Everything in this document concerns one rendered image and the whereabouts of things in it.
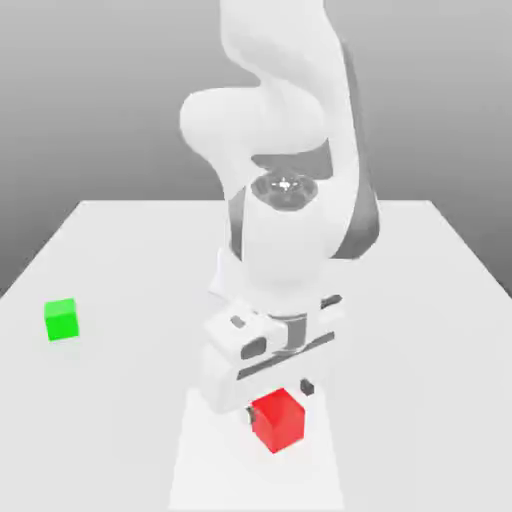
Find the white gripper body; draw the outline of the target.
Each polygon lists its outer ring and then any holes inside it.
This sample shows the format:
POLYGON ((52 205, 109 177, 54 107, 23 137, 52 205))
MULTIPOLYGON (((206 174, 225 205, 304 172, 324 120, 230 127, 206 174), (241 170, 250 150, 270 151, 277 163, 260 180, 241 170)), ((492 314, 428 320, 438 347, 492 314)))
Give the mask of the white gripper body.
POLYGON ((316 387, 347 345, 342 306, 311 315, 271 316, 228 306, 205 325, 200 391, 217 414, 244 408, 279 388, 309 379, 316 387))

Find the small red cube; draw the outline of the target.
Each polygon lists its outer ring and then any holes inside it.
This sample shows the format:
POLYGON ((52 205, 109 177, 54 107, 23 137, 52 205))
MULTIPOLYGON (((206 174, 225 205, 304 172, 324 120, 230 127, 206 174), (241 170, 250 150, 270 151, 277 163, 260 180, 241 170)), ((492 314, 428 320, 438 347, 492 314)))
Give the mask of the small red cube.
POLYGON ((252 431, 272 454, 304 438, 305 409, 285 388, 254 400, 250 408, 252 431))

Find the small green cube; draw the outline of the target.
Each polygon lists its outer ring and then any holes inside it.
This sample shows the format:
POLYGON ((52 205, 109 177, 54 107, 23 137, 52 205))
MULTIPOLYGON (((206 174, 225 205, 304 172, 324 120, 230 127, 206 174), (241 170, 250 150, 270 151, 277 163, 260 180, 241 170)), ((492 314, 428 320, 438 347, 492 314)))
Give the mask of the small green cube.
POLYGON ((79 336, 79 322, 74 298, 46 302, 44 321, 50 342, 79 336))

